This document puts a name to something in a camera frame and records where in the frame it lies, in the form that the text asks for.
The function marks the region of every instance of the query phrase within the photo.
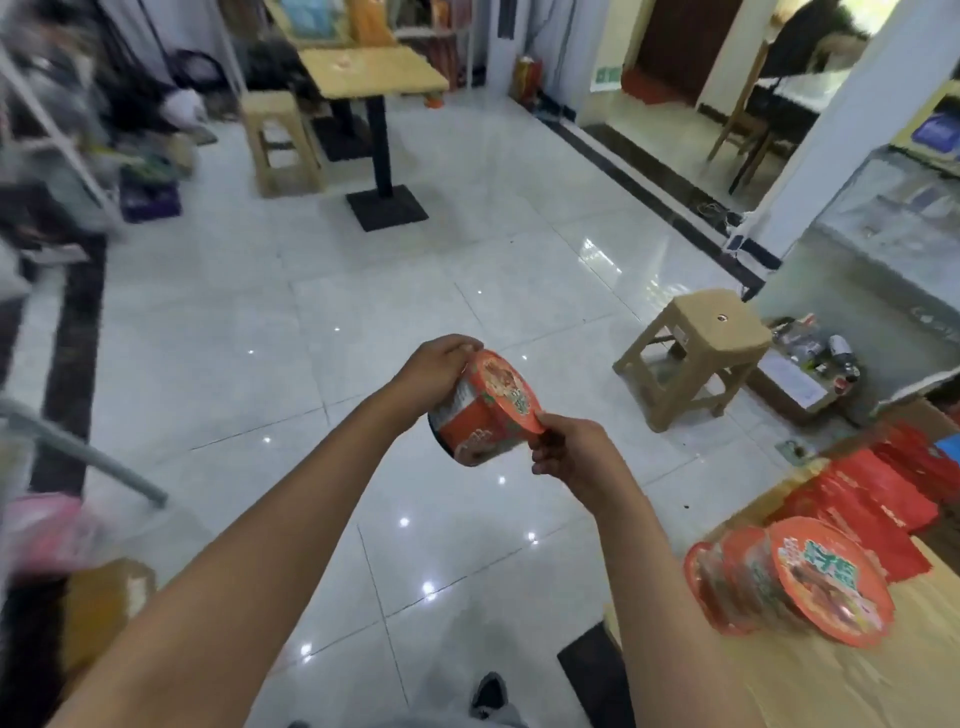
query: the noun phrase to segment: plastic stool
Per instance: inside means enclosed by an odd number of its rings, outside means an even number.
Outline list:
[[[663,328],[670,334],[658,336]],[[651,402],[647,424],[665,431],[681,414],[709,407],[720,417],[757,362],[770,348],[772,335],[753,310],[726,288],[677,296],[613,364],[623,374],[630,369]],[[676,341],[685,352],[680,370],[661,387],[641,353],[651,344]],[[697,398],[713,375],[726,386],[722,394]]]
[[[263,126],[268,121],[277,123],[290,135],[294,151],[300,158],[296,169],[305,178],[310,190],[320,192],[324,188],[323,174],[317,161],[317,142],[313,133],[303,123],[297,100],[292,93],[253,91],[244,94],[240,100],[240,112],[247,132],[247,144],[253,154],[256,187],[262,197],[276,197],[280,194],[277,169],[270,166],[267,157],[272,145],[263,135]]]

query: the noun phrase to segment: doorway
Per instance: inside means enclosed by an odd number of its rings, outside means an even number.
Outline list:
[[[660,0],[640,44],[637,70],[695,104],[741,3]]]

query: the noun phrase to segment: shoe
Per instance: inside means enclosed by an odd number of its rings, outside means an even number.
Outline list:
[[[508,702],[507,685],[496,672],[488,672],[480,680],[470,700],[470,717],[486,720]]]

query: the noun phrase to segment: person's left hand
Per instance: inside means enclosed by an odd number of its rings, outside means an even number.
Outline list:
[[[482,341],[459,333],[425,341],[417,347],[387,385],[403,410],[408,427],[446,399],[470,355],[481,349]]]

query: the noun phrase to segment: hand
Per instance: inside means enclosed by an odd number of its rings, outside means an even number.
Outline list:
[[[446,399],[470,355],[481,349],[482,341],[459,333],[425,341],[417,347],[387,385],[407,429]]]
[[[545,412],[538,417],[547,431],[530,446],[534,474],[560,479],[594,517],[617,507],[624,497],[640,495],[630,468],[601,425]]]

